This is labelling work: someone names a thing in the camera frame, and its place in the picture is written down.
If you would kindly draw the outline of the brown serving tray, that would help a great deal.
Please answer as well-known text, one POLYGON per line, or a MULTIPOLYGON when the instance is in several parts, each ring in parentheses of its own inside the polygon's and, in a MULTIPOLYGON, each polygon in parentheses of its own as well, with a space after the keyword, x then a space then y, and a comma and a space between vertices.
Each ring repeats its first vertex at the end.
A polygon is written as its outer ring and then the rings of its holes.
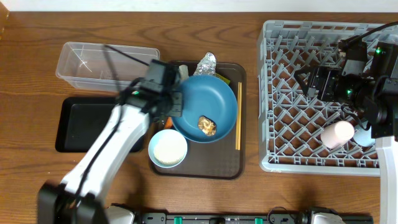
POLYGON ((236 63, 217 63, 216 73, 229 79, 228 85, 237 99, 238 82, 242 83, 241 150, 236 150, 236 124, 231 132, 215 142, 199 143, 186 138, 188 152, 184 160, 172 168, 161 168, 153 162, 152 170, 159 175, 232 180, 244 170, 246 146, 246 71, 236 63))

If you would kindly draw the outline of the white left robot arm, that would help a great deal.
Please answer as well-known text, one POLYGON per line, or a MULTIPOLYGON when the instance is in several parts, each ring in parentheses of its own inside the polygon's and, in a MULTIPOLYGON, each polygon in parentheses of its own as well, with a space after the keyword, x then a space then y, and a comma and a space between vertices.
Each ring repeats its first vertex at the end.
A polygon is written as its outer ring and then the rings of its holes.
POLYGON ((122 205, 104 206, 112 181, 132 147, 153 121, 182 115, 181 74, 175 65, 151 60, 144 77, 122 88, 111 61, 111 45, 103 53, 119 93, 106 126, 84 158, 59 185, 44 183, 38 192, 38 223, 134 223, 136 214, 122 205))

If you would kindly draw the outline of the brown food scrap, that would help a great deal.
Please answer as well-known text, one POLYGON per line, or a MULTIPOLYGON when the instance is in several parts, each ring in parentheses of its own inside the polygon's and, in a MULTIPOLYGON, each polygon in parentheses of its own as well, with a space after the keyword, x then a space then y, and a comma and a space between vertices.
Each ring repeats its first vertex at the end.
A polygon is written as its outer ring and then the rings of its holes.
POLYGON ((216 134, 216 124, 205 116, 199 117, 198 128, 206 136, 214 136, 216 134))

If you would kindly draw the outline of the light blue rice bowl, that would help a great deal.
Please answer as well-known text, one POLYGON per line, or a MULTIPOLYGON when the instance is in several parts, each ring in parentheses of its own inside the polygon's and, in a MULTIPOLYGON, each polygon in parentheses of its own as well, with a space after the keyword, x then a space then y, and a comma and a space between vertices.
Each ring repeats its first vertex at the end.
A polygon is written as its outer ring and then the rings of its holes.
POLYGON ((151 161, 161 168, 172 168, 179 165, 188 152, 184 136, 176 130, 161 130, 151 138, 148 154, 151 161))

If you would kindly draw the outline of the dark blue plate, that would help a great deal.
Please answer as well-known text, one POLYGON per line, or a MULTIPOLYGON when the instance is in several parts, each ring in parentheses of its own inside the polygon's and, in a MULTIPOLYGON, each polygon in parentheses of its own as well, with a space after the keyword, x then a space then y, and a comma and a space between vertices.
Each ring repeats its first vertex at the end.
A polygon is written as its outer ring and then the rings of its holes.
POLYGON ((223 139, 233 130, 238 103, 233 90, 221 79, 210 75, 195 75, 177 88, 182 93, 182 115, 173 117, 174 128, 185 138, 199 143, 223 139), (216 133, 207 136, 198 127, 200 117, 215 123, 216 133))

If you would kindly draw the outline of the clear plastic bin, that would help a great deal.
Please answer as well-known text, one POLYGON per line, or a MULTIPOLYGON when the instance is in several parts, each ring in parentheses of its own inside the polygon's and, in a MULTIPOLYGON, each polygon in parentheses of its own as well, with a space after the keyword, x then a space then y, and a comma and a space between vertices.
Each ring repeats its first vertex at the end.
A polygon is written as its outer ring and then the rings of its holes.
POLYGON ((112 60, 122 88, 145 75, 147 66, 111 49, 104 49, 102 44, 67 42, 60 53, 56 76, 77 89, 116 91, 104 52, 112 60))

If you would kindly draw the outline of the pink cup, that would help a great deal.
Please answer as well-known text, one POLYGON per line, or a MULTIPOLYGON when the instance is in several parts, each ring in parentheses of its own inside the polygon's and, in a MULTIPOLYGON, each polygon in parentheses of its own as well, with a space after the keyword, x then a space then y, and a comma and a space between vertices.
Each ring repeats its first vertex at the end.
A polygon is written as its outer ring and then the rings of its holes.
POLYGON ((354 136, 354 126, 347 121, 338 121, 327 126, 321 133, 320 139, 324 146, 330 149, 340 147, 354 136))

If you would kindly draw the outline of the orange carrot piece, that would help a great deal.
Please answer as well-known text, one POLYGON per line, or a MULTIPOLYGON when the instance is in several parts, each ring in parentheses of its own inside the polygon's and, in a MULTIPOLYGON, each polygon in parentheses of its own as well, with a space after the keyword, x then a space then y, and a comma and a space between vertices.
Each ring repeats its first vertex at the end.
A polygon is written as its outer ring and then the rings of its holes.
POLYGON ((164 126, 164 129, 170 129, 173 126, 172 118, 168 117, 164 126))

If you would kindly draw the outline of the crumpled aluminium foil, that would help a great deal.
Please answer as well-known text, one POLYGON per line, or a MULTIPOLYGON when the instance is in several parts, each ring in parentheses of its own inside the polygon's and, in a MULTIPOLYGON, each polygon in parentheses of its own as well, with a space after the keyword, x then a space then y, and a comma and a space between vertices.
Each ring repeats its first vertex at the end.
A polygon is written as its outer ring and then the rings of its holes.
POLYGON ((216 73, 216 57, 213 53, 207 52, 206 55, 200 60, 194 75, 211 75, 215 76, 216 73))

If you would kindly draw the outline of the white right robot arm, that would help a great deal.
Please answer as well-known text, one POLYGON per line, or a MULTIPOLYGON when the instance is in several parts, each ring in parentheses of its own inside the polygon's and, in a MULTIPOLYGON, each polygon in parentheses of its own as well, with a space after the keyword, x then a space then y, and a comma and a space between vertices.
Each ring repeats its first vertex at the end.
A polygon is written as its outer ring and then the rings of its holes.
POLYGON ((397 223, 397 44, 379 42, 365 73, 367 49, 360 36, 340 40, 342 68, 302 68, 294 78, 305 96, 349 106, 367 120, 379 159, 380 222, 397 223))

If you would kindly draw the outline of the grey dishwasher rack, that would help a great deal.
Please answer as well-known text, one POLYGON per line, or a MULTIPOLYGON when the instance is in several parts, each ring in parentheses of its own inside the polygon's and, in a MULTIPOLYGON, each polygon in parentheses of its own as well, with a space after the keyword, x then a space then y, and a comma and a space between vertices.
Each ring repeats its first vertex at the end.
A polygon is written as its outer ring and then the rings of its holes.
POLYGON ((267 172, 379 175, 374 146, 355 141, 325 147, 321 132, 352 117, 339 103, 306 97, 294 72, 312 65, 338 68, 338 41, 362 35, 372 58, 380 41, 396 41, 397 27, 379 24, 269 20, 257 41, 259 165, 267 172))

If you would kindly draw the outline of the wooden chopstick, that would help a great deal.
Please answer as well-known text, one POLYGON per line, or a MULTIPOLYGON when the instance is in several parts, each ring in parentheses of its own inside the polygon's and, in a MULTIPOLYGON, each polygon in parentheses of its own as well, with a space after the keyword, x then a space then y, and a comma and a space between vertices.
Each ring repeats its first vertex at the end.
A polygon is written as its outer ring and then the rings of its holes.
MULTIPOLYGON (((237 103, 238 103, 238 91, 237 91, 237 103)), ((238 109, 238 111, 239 111, 239 109, 238 109)), ((237 111, 237 119, 238 119, 238 112, 237 111)), ((236 120, 236 131, 237 131, 237 120, 236 120)), ((237 137, 237 134, 236 134, 236 137, 237 137)), ((236 144, 236 150, 237 150, 237 144, 236 144)))
POLYGON ((237 119, 237 137, 236 137, 236 144, 237 150, 241 150, 241 118, 242 118, 242 95, 243 95, 243 86, 242 83, 238 83, 238 119, 237 119))

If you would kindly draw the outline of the light blue cup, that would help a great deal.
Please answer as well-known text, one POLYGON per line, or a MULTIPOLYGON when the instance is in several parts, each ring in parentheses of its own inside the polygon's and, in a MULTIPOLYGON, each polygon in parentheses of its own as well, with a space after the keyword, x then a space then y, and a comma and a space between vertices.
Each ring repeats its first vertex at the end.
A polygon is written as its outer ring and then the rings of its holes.
POLYGON ((372 128, 369 127, 368 130, 364 130, 360 125, 354 127, 355 134, 353 140, 362 147, 371 147, 375 144, 375 139, 371 137, 372 128))

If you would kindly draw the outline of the crumpled white napkin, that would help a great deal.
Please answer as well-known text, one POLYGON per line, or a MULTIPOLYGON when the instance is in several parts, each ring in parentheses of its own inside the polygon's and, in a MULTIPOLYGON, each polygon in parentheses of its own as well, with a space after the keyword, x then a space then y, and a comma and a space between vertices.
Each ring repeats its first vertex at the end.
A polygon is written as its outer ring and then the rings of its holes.
POLYGON ((189 78, 189 71, 187 65, 180 65, 178 67, 178 71, 180 73, 180 81, 183 82, 189 78))

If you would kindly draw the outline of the wooden chopstick left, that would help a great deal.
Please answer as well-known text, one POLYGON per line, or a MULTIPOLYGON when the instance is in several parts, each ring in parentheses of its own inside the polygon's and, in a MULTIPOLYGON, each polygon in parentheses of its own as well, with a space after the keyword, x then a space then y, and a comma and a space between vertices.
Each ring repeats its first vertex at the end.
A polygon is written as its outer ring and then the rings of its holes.
MULTIPOLYGON (((238 103, 238 91, 237 91, 237 103, 238 103)), ((238 109, 238 111, 239 111, 239 109, 238 109)), ((237 111, 237 119, 238 119, 238 112, 237 111)), ((237 120, 236 120, 236 131, 237 131, 237 120)), ((236 134, 236 137, 237 137, 237 134, 236 134)), ((237 144, 236 144, 236 150, 237 150, 237 144)))

